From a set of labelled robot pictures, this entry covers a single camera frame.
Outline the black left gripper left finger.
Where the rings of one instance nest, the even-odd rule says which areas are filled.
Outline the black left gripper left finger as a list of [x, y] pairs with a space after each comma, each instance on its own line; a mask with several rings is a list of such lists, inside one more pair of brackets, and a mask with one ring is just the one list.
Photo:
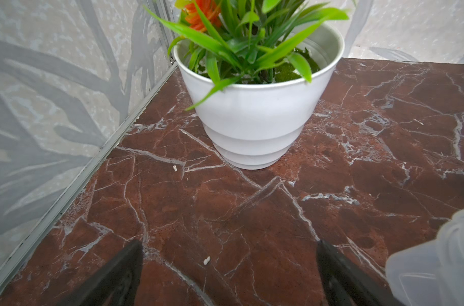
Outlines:
[[143, 269], [143, 246], [132, 240], [59, 305], [133, 305]]

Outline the clear plastic lunch box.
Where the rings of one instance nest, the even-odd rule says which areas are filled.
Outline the clear plastic lunch box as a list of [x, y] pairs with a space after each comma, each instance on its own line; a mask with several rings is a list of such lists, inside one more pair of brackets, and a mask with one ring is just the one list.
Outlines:
[[434, 240], [391, 255], [386, 279], [404, 305], [464, 305], [464, 209]]

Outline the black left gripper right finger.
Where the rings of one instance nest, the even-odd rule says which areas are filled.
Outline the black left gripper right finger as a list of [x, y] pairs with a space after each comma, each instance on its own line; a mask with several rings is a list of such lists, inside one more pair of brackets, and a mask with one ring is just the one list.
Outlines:
[[316, 262], [329, 305], [402, 304], [325, 240], [317, 243]]

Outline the green artificial plant with flowers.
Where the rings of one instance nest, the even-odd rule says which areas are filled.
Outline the green artificial plant with flowers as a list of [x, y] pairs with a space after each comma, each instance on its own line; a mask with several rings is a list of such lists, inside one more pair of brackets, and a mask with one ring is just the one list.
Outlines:
[[196, 73], [205, 66], [214, 86], [194, 108], [233, 84], [274, 84], [275, 70], [284, 65], [311, 83], [314, 70], [299, 45], [325, 22], [349, 18], [346, 10], [327, 2], [177, 1], [175, 6], [181, 11], [177, 22], [146, 11], [178, 35], [169, 51], [186, 41], [189, 69]]

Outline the white flower pot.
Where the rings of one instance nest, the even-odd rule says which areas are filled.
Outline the white flower pot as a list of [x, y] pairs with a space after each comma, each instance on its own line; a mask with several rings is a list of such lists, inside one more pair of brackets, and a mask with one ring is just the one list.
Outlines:
[[246, 170], [277, 162], [299, 137], [344, 53], [341, 33], [323, 24], [303, 43], [321, 70], [312, 81], [296, 79], [269, 85], [229, 85], [206, 97], [214, 84], [187, 67], [188, 43], [173, 48], [186, 89], [209, 139], [230, 164]]

